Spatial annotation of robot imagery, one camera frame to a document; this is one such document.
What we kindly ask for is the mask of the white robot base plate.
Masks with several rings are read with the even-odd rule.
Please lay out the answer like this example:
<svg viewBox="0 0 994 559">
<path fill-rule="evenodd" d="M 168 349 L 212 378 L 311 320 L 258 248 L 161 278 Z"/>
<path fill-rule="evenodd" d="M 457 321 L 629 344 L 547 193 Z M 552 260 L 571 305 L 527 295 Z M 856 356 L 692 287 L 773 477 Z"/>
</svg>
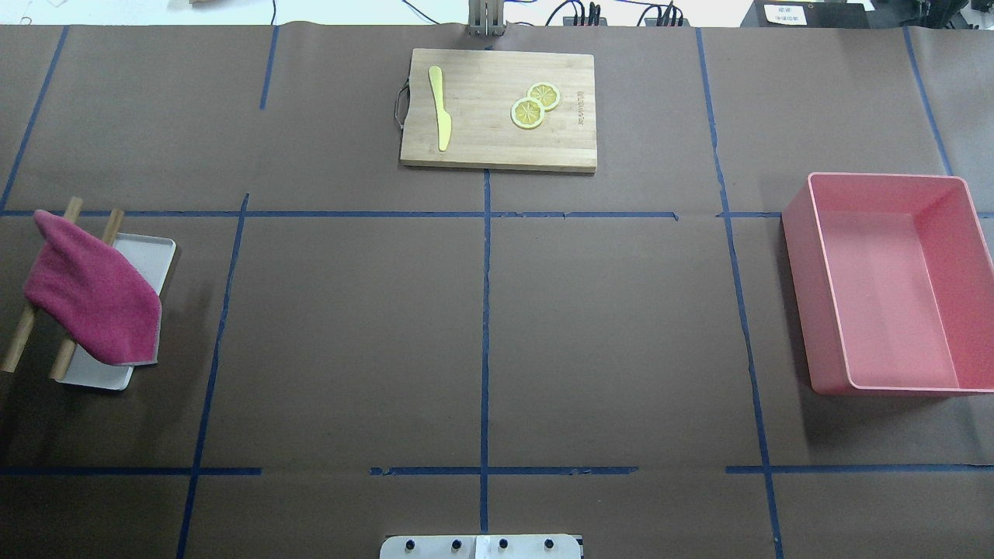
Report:
<svg viewBox="0 0 994 559">
<path fill-rule="evenodd" d="M 582 558 L 582 538 L 565 533 L 398 535 L 380 558 Z"/>
</svg>

